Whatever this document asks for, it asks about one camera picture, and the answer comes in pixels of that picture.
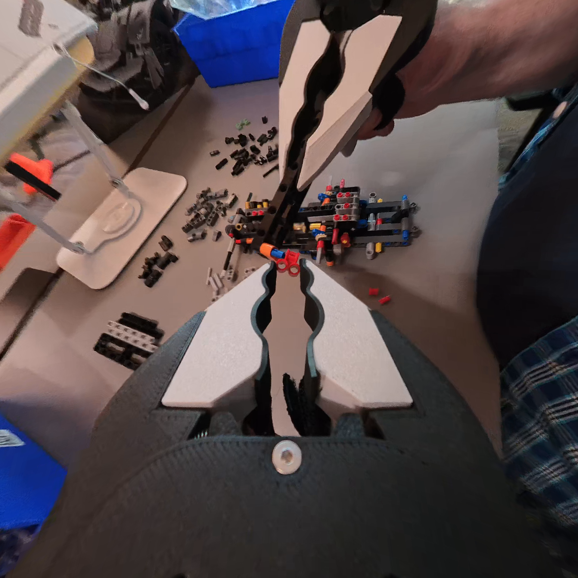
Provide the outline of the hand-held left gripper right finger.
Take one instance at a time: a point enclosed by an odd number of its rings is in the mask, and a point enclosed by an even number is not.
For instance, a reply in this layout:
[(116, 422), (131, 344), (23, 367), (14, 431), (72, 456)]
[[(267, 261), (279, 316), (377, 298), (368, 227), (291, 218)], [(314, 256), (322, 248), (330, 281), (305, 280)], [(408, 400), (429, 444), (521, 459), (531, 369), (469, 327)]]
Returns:
[(300, 434), (328, 435), (343, 415), (412, 408), (372, 310), (307, 260), (300, 262), (300, 289), (310, 329), (300, 380)]

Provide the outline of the lego set box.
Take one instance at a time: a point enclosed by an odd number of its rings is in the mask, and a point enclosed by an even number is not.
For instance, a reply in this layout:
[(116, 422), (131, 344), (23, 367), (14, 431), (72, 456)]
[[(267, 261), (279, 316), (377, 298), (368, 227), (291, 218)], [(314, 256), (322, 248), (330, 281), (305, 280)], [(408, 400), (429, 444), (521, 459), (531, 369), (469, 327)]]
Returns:
[(98, 25), (94, 68), (77, 100), (83, 121), (109, 144), (200, 75), (174, 27), (169, 1), (70, 1)]

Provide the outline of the long black lego frame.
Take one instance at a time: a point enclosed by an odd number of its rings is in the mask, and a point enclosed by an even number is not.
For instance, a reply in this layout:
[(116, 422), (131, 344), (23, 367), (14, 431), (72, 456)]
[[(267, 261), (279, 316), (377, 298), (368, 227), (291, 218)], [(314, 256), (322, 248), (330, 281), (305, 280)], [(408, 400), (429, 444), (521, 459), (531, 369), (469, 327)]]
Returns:
[(284, 161), (278, 162), (279, 185), (253, 240), (254, 247), (262, 256), (265, 255), (261, 248), (263, 244), (283, 245), (310, 188), (310, 185), (299, 185), (306, 143), (306, 139), (293, 143)]

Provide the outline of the person's right hand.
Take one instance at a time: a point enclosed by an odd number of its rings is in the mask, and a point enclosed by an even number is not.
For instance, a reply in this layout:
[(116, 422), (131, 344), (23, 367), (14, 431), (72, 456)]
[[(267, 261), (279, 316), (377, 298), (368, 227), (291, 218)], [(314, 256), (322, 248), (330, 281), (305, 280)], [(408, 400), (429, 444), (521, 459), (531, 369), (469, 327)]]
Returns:
[(422, 116), (441, 105), (521, 93), (513, 57), (516, 1), (442, 1), (423, 49), (396, 77), (405, 91), (389, 123), (374, 108), (358, 132), (365, 140), (386, 136), (394, 121)]

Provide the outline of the pile of grey lego connectors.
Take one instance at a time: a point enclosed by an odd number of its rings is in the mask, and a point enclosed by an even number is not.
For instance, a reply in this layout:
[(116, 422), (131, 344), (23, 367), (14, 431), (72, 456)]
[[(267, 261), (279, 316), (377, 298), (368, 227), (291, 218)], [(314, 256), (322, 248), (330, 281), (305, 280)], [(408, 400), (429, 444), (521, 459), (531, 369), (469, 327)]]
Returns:
[(218, 240), (221, 232), (216, 229), (220, 220), (229, 217), (236, 208), (239, 198), (235, 193), (229, 193), (227, 188), (213, 190), (207, 187), (197, 194), (195, 202), (186, 210), (187, 220), (182, 227), (189, 243), (202, 241), (209, 231), (212, 239)]

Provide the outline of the tagged blue plastic bin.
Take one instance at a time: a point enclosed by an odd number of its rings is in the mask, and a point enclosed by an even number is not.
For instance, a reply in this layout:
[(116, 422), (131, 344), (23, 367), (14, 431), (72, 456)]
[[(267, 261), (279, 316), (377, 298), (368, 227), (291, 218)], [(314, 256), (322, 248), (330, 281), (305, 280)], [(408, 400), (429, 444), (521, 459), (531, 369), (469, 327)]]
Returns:
[(43, 524), (66, 475), (53, 457), (1, 416), (1, 530)]

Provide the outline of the clear plastic parts bag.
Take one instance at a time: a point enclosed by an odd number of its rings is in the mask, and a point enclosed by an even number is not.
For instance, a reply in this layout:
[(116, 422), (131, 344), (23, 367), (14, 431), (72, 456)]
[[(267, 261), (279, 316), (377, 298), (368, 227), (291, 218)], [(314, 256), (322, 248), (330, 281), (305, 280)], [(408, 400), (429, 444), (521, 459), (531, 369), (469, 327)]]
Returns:
[(172, 8), (187, 14), (210, 20), (235, 14), (252, 8), (278, 4), (279, 1), (169, 1)]

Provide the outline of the person's right forearm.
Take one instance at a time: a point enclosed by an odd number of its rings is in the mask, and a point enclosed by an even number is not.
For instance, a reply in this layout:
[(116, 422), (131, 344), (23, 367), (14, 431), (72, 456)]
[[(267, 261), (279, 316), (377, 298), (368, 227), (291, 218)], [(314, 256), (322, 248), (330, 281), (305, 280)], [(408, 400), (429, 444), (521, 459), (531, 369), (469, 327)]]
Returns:
[(577, 1), (511, 1), (502, 96), (516, 104), (541, 95), (549, 112), (499, 181), (505, 188), (577, 105)]

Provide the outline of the person's plaid shirt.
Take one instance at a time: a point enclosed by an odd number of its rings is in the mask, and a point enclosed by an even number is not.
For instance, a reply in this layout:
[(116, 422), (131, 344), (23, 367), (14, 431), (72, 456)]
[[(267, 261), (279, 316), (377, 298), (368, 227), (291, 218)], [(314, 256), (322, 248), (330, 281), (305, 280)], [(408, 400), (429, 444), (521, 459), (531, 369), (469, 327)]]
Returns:
[(577, 535), (577, 317), (501, 372), (506, 475), (545, 520)]

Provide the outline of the pile of small black connectors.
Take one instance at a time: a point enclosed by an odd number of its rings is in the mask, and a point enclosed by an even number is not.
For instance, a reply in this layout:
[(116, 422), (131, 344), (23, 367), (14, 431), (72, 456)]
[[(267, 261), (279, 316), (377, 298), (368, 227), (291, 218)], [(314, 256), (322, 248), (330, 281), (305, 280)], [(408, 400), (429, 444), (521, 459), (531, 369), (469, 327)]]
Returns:
[(223, 144), (223, 151), (215, 148), (209, 152), (218, 172), (227, 169), (232, 177), (238, 177), (255, 166), (264, 168), (263, 177), (267, 177), (279, 170), (278, 127), (269, 122), (268, 116), (261, 118), (260, 125), (251, 122), (237, 134), (225, 136)]

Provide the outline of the lego instruction booklet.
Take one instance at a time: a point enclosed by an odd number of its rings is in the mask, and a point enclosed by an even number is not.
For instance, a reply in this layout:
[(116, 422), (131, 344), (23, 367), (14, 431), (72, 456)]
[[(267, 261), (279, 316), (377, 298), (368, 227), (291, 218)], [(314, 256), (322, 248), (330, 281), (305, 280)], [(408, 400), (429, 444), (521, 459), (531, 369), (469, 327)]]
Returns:
[(1, 161), (63, 100), (93, 58), (97, 23), (67, 1), (1, 1)]

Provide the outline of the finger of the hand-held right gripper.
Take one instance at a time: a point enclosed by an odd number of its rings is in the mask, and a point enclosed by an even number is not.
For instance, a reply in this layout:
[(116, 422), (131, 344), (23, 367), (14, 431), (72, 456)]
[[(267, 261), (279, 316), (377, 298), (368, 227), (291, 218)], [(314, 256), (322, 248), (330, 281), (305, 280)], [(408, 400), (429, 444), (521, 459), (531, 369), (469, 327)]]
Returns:
[[(298, 116), (304, 119), (306, 104), (314, 104), (313, 96), (306, 96), (307, 87), (314, 86), (313, 81), (322, 79), (321, 72), (313, 69), (322, 58), (329, 55), (329, 45), (335, 51), (322, 71), (339, 72), (339, 42), (337, 33), (330, 33), (322, 23), (302, 23), (295, 41), (284, 79), (279, 89), (279, 169), (280, 178), (290, 175), (290, 148), (299, 144), (296, 128)], [(329, 96), (324, 117), (314, 131), (309, 128), (302, 133), (306, 140), (305, 161), (297, 161), (303, 167), (299, 181), (313, 181), (339, 152), (339, 88)]]
[(353, 30), (342, 52), (342, 77), (324, 103), (322, 119), (308, 139), (297, 187), (303, 190), (348, 146), (370, 114), (370, 86), (402, 22), (379, 15)]

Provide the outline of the lego car chassis assembly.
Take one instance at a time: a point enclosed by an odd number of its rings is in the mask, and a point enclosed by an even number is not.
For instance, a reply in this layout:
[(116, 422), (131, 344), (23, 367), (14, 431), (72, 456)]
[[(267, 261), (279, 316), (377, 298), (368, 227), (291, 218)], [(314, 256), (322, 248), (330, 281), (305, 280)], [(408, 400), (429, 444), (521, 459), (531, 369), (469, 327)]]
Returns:
[[(236, 248), (258, 252), (253, 240), (272, 199), (254, 201), (248, 197), (225, 229), (231, 238), (222, 270), (231, 265)], [(377, 193), (361, 197), (357, 186), (346, 187), (344, 180), (328, 185), (316, 202), (300, 207), (292, 230), (285, 237), (282, 251), (291, 250), (311, 256), (316, 264), (325, 260), (335, 264), (336, 257), (350, 247), (363, 248), (373, 259), (389, 247), (408, 247), (420, 234), (413, 223), (418, 207), (406, 195), (400, 200), (385, 201)]]

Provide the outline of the person's dark trousers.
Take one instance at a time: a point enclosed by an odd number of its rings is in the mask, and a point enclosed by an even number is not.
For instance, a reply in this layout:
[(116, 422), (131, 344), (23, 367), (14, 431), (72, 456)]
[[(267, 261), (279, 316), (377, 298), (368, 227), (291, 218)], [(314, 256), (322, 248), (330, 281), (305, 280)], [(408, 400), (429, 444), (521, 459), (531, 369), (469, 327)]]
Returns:
[(502, 178), (481, 242), (476, 304), (501, 368), (577, 317), (577, 104), (564, 105)]

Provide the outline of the black ribbed lego beam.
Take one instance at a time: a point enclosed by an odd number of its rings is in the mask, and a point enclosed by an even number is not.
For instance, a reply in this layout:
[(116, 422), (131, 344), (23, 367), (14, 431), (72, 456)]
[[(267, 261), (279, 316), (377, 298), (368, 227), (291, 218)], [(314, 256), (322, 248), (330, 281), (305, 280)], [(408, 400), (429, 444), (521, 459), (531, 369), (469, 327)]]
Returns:
[(158, 322), (135, 313), (123, 312), (118, 319), (118, 323), (131, 329), (137, 330), (142, 334), (151, 336), (156, 341), (160, 341), (165, 332), (159, 328)]

